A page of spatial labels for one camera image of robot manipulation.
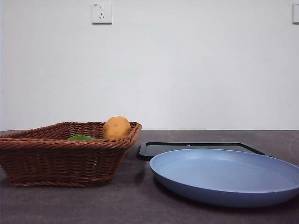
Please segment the white wall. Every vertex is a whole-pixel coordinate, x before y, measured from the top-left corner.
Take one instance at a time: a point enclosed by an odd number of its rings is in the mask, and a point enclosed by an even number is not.
[[[294,0],[2,0],[1,129],[299,129]]]

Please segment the plate rim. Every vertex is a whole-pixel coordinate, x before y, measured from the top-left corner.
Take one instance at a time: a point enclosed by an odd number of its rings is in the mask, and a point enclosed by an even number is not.
[[[167,179],[167,180],[170,180],[170,181],[173,181],[173,182],[176,182],[176,183],[179,183],[179,184],[182,184],[182,185],[185,185],[185,186],[188,186],[188,187],[193,187],[193,188],[197,188],[197,189],[204,189],[204,190],[212,190],[212,191],[218,191],[218,192],[226,192],[226,193],[244,193],[244,194],[265,194],[265,193],[279,193],[279,192],[285,192],[285,191],[290,191],[290,190],[295,190],[295,189],[299,189],[299,183],[297,185],[295,185],[294,187],[291,187],[291,188],[284,188],[284,189],[278,189],[278,190],[221,190],[221,189],[212,189],[212,188],[202,188],[202,187],[198,187],[198,186],[192,186],[190,184],[186,184],[186,183],[183,183],[183,182],[179,182],[179,181],[175,181],[173,179],[170,179],[168,177],[165,177],[164,175],[160,174],[159,172],[157,172],[156,169],[154,169],[153,167],[153,161],[159,157],[159,156],[162,156],[163,154],[167,154],[167,153],[178,153],[180,151],[192,151],[192,150],[209,150],[209,151],[226,151],[226,152],[235,152],[235,153],[243,153],[243,154],[250,154],[252,156],[263,156],[263,157],[266,157],[268,159],[272,159],[272,160],[277,160],[277,161],[280,161],[280,162],[283,162],[283,163],[287,163],[288,165],[291,165],[293,166],[294,168],[296,168],[299,172],[299,167],[292,164],[292,163],[289,163],[287,161],[284,161],[284,160],[281,160],[281,159],[277,159],[277,158],[273,158],[273,157],[268,157],[268,156],[265,156],[265,155],[259,155],[259,154],[254,154],[254,153],[248,153],[248,152],[242,152],[242,151],[235,151],[235,150],[226,150],[226,149],[211,149],[211,148],[193,148],[193,149],[178,149],[178,150],[173,150],[173,151],[168,151],[168,152],[164,152],[164,153],[161,153],[161,154],[158,154],[156,156],[154,156],[150,161],[149,161],[149,166],[150,168],[152,169],[152,171],[155,173],[155,174],[158,174],[160,176],[162,176],[163,178]]]

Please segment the basket rim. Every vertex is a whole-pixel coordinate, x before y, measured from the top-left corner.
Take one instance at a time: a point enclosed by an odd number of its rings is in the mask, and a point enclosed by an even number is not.
[[[142,128],[142,125],[137,123],[137,122],[130,122],[130,124],[135,125],[134,128],[131,130],[130,134],[128,134],[126,137],[121,138],[121,139],[96,139],[96,140],[57,140],[57,139],[31,139],[31,138],[11,138],[11,135],[16,135],[16,134],[27,134],[32,131],[38,132],[44,129],[47,129],[49,127],[55,127],[58,125],[72,125],[72,124],[105,124],[105,122],[60,122],[56,123],[53,125],[45,126],[45,127],[39,127],[39,128],[34,128],[34,129],[28,129],[25,131],[20,131],[20,132],[14,132],[14,133],[8,133],[0,136],[1,141],[10,141],[10,142],[57,142],[57,143],[64,143],[64,144],[74,144],[75,143],[82,143],[84,145],[90,144],[90,145],[96,145],[96,144],[103,144],[103,143],[112,143],[112,142],[124,142],[128,141],[131,138],[135,136],[135,134],[139,131],[139,129]]]

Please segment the blue plate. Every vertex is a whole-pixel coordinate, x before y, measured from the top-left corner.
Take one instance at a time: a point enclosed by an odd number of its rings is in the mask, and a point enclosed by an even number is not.
[[[155,177],[189,199],[226,207],[263,207],[299,194],[299,167],[268,156],[182,149],[149,162]]]

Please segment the gray table surface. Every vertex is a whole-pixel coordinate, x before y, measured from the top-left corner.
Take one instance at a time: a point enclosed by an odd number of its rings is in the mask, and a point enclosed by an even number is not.
[[[137,158],[142,142],[242,142],[299,166],[299,131],[142,130],[104,187],[11,187],[1,172],[2,224],[298,224],[299,196],[259,209],[206,205],[178,196]]]

